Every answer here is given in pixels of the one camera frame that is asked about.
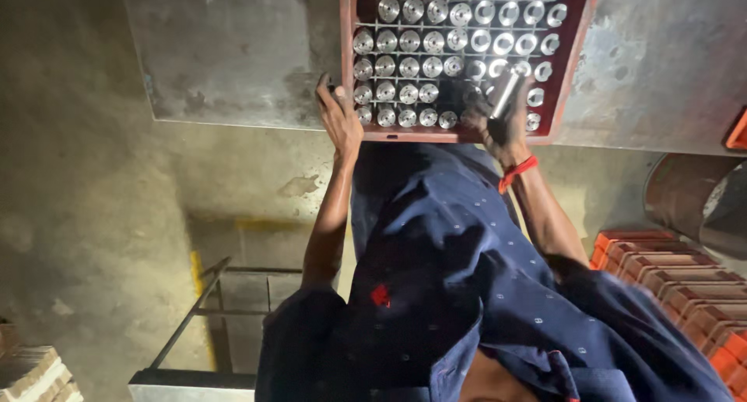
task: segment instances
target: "cardboard stack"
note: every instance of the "cardboard stack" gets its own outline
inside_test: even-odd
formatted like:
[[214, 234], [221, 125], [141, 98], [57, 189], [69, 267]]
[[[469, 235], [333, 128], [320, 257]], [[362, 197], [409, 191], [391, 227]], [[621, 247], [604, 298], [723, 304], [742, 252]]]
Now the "cardboard stack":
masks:
[[53, 347], [25, 347], [0, 324], [0, 402], [80, 402], [72, 374]]

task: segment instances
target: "skin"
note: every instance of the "skin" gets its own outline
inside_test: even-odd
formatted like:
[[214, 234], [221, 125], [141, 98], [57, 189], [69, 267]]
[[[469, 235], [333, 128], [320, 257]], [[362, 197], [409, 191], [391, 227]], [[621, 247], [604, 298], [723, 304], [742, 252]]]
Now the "skin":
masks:
[[[514, 102], [527, 101], [532, 83], [531, 79], [523, 83]], [[302, 288], [331, 287], [339, 271], [352, 171], [363, 139], [363, 128], [352, 105], [352, 94], [342, 86], [335, 88], [332, 94], [329, 84], [329, 74], [323, 74], [316, 93], [324, 128], [335, 146], [334, 165], [330, 185], [306, 248]], [[505, 172], [532, 155], [524, 129], [527, 110], [525, 106], [517, 106], [509, 109], [504, 119], [491, 121], [485, 116], [488, 112], [487, 103], [480, 99], [473, 100], [473, 106], [463, 122], [480, 133], [485, 149]], [[539, 168], [531, 168], [516, 176], [512, 188], [526, 220], [529, 236], [556, 273], [558, 281], [563, 281], [567, 274], [576, 270], [587, 269], [589, 262], [581, 240]], [[537, 398], [499, 362], [478, 348], [462, 385], [459, 402], [487, 400], [535, 402]]]

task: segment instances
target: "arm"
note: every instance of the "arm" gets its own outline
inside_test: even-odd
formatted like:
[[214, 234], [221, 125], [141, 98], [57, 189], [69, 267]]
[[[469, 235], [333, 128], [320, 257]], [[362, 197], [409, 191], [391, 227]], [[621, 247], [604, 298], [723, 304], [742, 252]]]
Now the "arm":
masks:
[[[532, 80], [527, 79], [516, 96], [516, 103], [526, 103]], [[514, 106], [506, 120], [491, 121], [473, 108], [468, 123], [480, 132], [482, 143], [498, 160], [503, 171], [528, 159], [532, 153], [527, 146], [525, 126], [527, 108]], [[555, 200], [545, 183], [539, 167], [516, 176], [512, 184], [521, 213], [527, 224], [532, 242], [542, 253], [551, 268], [565, 276], [570, 270], [588, 267], [584, 246], [568, 216]]]
[[331, 286], [340, 269], [352, 170], [363, 139], [363, 128], [353, 110], [350, 95], [339, 86], [335, 89], [335, 101], [327, 89], [329, 82], [329, 74], [323, 74], [316, 93], [322, 123], [335, 145], [334, 163], [330, 184], [306, 246], [301, 288]]

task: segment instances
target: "hand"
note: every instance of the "hand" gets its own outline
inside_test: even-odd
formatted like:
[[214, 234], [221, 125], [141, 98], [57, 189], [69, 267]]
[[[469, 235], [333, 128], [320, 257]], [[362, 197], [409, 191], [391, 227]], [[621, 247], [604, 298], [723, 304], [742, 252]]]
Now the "hand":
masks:
[[329, 84], [330, 74], [325, 72], [317, 84], [317, 104], [322, 123], [330, 135], [331, 143], [335, 145], [335, 161], [355, 163], [363, 140], [363, 126], [352, 108], [351, 95], [344, 87], [338, 86], [335, 88], [335, 100], [327, 89]]
[[534, 77], [527, 77], [516, 94], [516, 99], [506, 115], [500, 120], [490, 121], [486, 114], [492, 110], [482, 97], [473, 98], [463, 121], [465, 125], [477, 130], [485, 149], [500, 163], [503, 168], [513, 167], [525, 161], [532, 154], [527, 147], [527, 96], [534, 84]]

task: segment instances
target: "metal table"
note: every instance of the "metal table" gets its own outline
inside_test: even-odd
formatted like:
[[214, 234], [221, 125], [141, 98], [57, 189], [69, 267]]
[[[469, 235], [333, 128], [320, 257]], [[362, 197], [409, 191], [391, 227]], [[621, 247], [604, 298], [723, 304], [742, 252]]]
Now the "metal table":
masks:
[[[728, 154], [746, 0], [599, 0], [555, 144]], [[319, 130], [338, 0], [126, 0], [158, 120]]]

